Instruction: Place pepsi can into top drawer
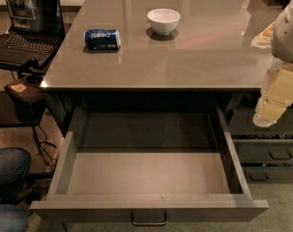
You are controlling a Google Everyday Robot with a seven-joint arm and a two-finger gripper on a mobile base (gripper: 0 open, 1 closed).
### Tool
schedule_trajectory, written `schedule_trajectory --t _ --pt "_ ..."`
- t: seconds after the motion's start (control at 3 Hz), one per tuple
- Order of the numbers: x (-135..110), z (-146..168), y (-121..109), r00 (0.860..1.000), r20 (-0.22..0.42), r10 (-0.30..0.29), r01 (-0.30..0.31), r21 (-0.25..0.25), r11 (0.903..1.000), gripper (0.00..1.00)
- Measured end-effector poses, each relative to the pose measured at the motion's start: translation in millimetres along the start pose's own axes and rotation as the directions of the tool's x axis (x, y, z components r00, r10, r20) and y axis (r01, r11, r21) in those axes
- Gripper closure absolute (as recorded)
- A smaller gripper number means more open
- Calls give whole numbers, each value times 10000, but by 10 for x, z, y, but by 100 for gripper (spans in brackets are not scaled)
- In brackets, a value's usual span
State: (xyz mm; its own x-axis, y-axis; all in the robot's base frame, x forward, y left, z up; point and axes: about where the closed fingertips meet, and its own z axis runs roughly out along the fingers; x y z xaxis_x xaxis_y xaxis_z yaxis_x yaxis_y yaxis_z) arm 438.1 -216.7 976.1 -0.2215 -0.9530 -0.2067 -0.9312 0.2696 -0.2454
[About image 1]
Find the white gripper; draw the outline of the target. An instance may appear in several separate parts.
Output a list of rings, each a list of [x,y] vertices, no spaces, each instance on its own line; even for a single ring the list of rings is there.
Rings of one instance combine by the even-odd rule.
[[[254,37],[251,45],[271,48],[274,57],[293,63],[293,0],[278,15],[275,23],[268,25]],[[260,128],[274,125],[293,103],[293,64],[283,63],[267,70],[252,118]]]

